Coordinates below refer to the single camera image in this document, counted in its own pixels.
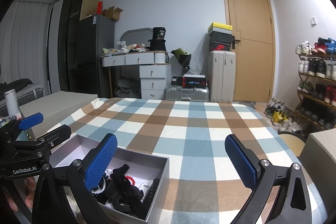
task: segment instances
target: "screw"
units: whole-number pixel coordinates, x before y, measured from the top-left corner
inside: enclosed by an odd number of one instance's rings
[[[261,164],[264,166],[269,166],[269,161],[268,160],[261,160]]]
[[[82,163],[81,160],[74,160],[74,161],[72,162],[72,165],[73,165],[73,166],[79,166],[79,165],[81,165],[81,163]]]
[[[294,169],[296,169],[296,170],[300,170],[300,165],[299,164],[297,164],[297,163],[294,163],[293,164],[293,167],[294,167]]]
[[[45,165],[43,165],[43,170],[48,170],[49,169],[49,167],[50,167],[50,165],[49,164],[45,164]]]

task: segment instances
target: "grey cardboard box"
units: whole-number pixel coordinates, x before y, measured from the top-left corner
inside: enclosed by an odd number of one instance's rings
[[[73,160],[83,159],[92,149],[97,147],[98,141],[73,134],[70,139],[52,150],[50,164],[53,167],[70,165]],[[166,199],[169,187],[169,158],[148,155],[135,151],[117,148],[108,168],[114,169],[123,164],[130,166],[127,175],[133,177],[136,186],[139,187],[144,181],[159,178],[160,183],[155,193],[152,205],[145,220],[121,213],[106,205],[99,203],[103,211],[109,217],[111,223],[120,224],[157,224]]]

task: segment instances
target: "black blanket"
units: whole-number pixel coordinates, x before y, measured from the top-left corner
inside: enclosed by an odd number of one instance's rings
[[[15,92],[18,92],[24,89],[26,86],[31,85],[32,83],[33,82],[28,78],[19,79],[9,84],[7,84],[6,82],[3,84],[0,83],[0,100],[5,99],[6,91],[15,90]]]

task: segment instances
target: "light switch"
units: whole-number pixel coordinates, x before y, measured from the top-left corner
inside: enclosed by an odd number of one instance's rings
[[[310,19],[310,22],[311,22],[311,25],[312,25],[312,26],[316,25],[316,24],[317,24],[317,23],[316,23],[316,17],[312,17],[312,18]]]

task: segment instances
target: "upright suitcase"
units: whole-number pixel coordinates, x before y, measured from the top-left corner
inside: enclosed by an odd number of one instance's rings
[[[164,99],[169,101],[209,102],[208,88],[183,88],[171,85],[165,88]]]
[[[212,51],[208,57],[210,102],[232,102],[236,78],[234,52]]]

